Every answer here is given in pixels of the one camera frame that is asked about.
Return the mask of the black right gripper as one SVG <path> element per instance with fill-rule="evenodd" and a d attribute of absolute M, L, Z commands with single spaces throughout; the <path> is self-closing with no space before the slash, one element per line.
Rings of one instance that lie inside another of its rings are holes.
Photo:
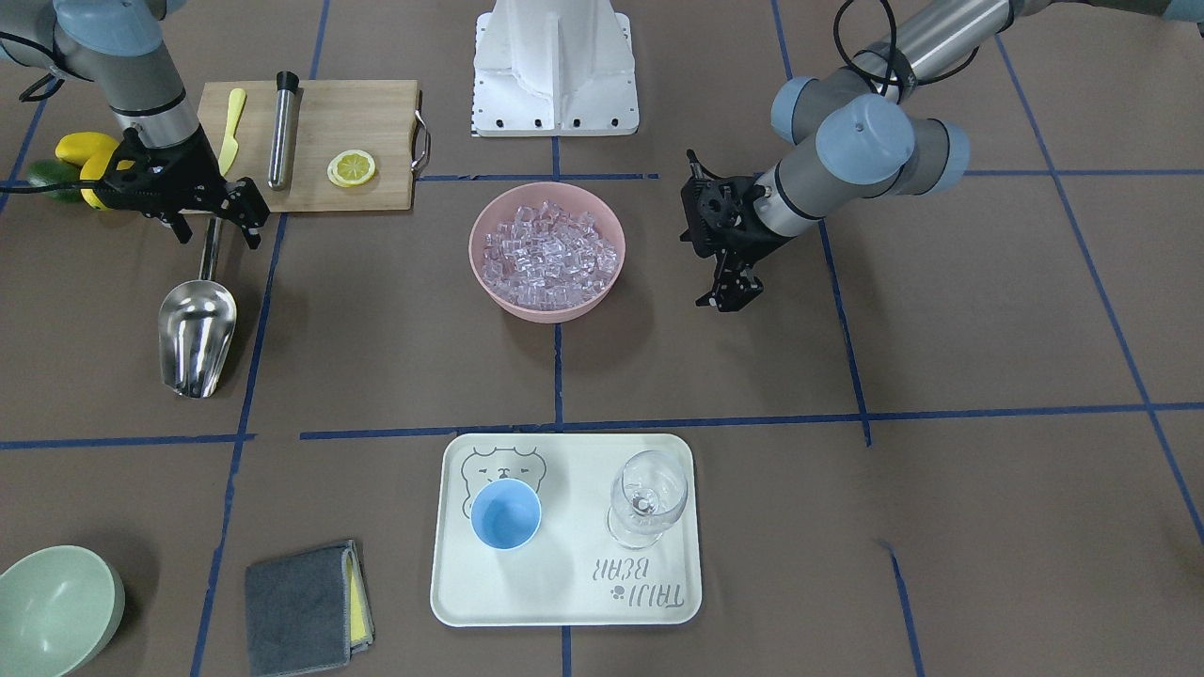
<path fill-rule="evenodd" d="M 184 211 L 230 220 L 252 251 L 260 247 L 260 230 L 272 214 L 254 179 L 224 179 L 201 126 L 183 142 L 161 149 L 152 149 L 138 130 L 129 126 L 104 179 L 95 181 L 93 189 L 113 210 L 164 220 L 181 245 L 189 245 L 189 224 L 181 214 Z"/>

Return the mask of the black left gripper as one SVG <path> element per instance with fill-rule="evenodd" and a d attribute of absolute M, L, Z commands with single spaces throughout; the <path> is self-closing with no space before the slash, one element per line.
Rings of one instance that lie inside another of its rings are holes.
<path fill-rule="evenodd" d="M 765 292 L 765 283 L 740 260 L 765 259 L 786 245 L 787 237 L 766 226 L 757 213 L 755 204 L 767 195 L 767 188 L 755 176 L 713 173 L 695 151 L 687 151 L 687 164 L 689 179 L 681 188 L 687 231 L 681 241 L 692 245 L 696 257 L 715 257 L 718 261 L 712 288 L 695 305 L 743 310 Z"/>

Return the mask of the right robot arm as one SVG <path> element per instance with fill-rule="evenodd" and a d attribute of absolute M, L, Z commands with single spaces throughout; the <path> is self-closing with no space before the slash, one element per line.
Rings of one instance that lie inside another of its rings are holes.
<path fill-rule="evenodd" d="M 216 214 L 260 245 L 270 210 L 253 179 L 228 179 L 169 55 L 163 19 L 177 1 L 5 1 L 2 58 L 104 92 L 123 137 L 98 179 L 104 207 L 138 212 L 189 243 L 185 212 Z"/>

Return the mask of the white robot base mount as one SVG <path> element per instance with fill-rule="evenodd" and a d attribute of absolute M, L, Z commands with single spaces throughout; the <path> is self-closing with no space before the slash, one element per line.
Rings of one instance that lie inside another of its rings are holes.
<path fill-rule="evenodd" d="M 478 16 L 474 39 L 474 136 L 641 129 L 631 23 L 610 1 L 498 1 Z"/>

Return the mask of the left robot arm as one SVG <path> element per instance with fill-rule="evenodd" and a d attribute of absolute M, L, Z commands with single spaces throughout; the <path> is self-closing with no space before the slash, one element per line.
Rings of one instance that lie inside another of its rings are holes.
<path fill-rule="evenodd" d="M 771 104 L 771 126 L 792 149 L 765 173 L 722 177 L 687 151 L 681 188 L 684 243 L 713 259 L 697 305 L 744 308 L 765 292 L 757 261 L 857 198 L 927 196 L 958 184 L 969 139 L 949 120 L 915 118 L 902 104 L 923 86 L 960 73 L 980 46 L 1044 1 L 932 1 L 907 20 L 885 8 L 884 39 L 851 53 L 824 78 L 787 80 Z"/>

